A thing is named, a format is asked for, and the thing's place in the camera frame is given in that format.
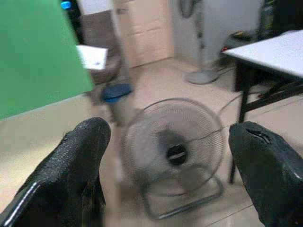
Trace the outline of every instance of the black metal frame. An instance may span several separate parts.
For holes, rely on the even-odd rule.
[[[241,107],[240,107],[240,111],[239,111],[239,120],[238,123],[242,123],[245,120],[245,114],[248,111],[252,111],[258,108],[261,108],[263,106],[278,102],[280,100],[295,96],[295,95],[299,95],[303,93],[303,78],[302,77],[298,77],[295,75],[290,75],[290,74],[286,74],[284,72],[281,71],[275,71],[273,69],[270,69],[268,67],[262,67],[258,64],[254,64],[252,62],[249,61],[244,61],[242,59],[237,59],[240,62],[249,65],[253,68],[257,68],[257,69],[262,69],[264,71],[269,71],[272,72],[274,75],[278,75],[281,76],[283,78],[286,79],[294,79],[295,81],[298,81],[298,83],[294,84],[293,86],[286,86],[285,89],[283,91],[279,91],[279,90],[274,90],[274,92],[270,95],[265,95],[262,98],[260,98],[257,101],[251,102],[251,103],[247,103],[248,100],[248,95],[250,92],[250,87],[253,81],[253,73],[252,72],[248,72],[243,74],[243,79],[241,80],[241,87],[243,88],[243,93],[242,93],[242,102],[241,102]],[[234,160],[232,160],[232,164],[231,164],[231,169],[230,169],[230,178],[229,178],[229,183],[233,184],[234,183],[234,174],[235,174],[235,169],[236,169],[236,164],[234,162]]]

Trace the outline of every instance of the tiled floor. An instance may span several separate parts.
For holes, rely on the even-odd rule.
[[[184,82],[185,74],[195,67],[174,59],[167,59],[131,70],[134,84],[134,106],[143,108],[156,101],[170,97],[187,97],[201,102],[217,113],[231,99],[240,95],[232,92],[233,71],[228,71],[212,84],[199,86]],[[263,90],[256,86],[253,90]],[[223,112],[223,132],[228,137],[228,126],[237,119],[240,99],[231,103]],[[303,149],[303,97],[295,96],[268,105],[248,114],[247,119],[281,134],[298,152]],[[61,140],[64,133],[79,122],[92,116],[109,120],[105,106],[93,107],[86,97],[79,96],[68,101],[26,113],[0,122],[0,211],[12,199],[14,193],[34,170],[35,166]],[[118,153],[121,128],[111,123],[112,138],[102,159],[101,183],[107,200],[106,222],[108,227],[132,226],[199,226],[199,227],[261,227],[257,212],[243,188],[240,176],[234,185],[227,184],[231,153],[226,141],[223,163],[217,176],[225,186],[221,198],[198,209],[179,214],[173,218],[154,221],[145,212],[142,199],[121,178]]]

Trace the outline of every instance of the white table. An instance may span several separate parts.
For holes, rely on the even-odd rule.
[[[296,82],[289,84],[282,91],[278,90],[279,86],[273,87],[259,100],[247,103],[253,75],[250,72],[243,73],[241,80],[243,95],[239,110],[239,123],[244,122],[245,113],[248,111],[303,93],[303,31],[281,35],[223,53],[250,67]],[[233,183],[235,167],[233,161],[230,183]]]

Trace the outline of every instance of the green backdrop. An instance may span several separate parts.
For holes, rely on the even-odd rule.
[[[1,0],[0,29],[0,119],[91,89],[59,0]]]

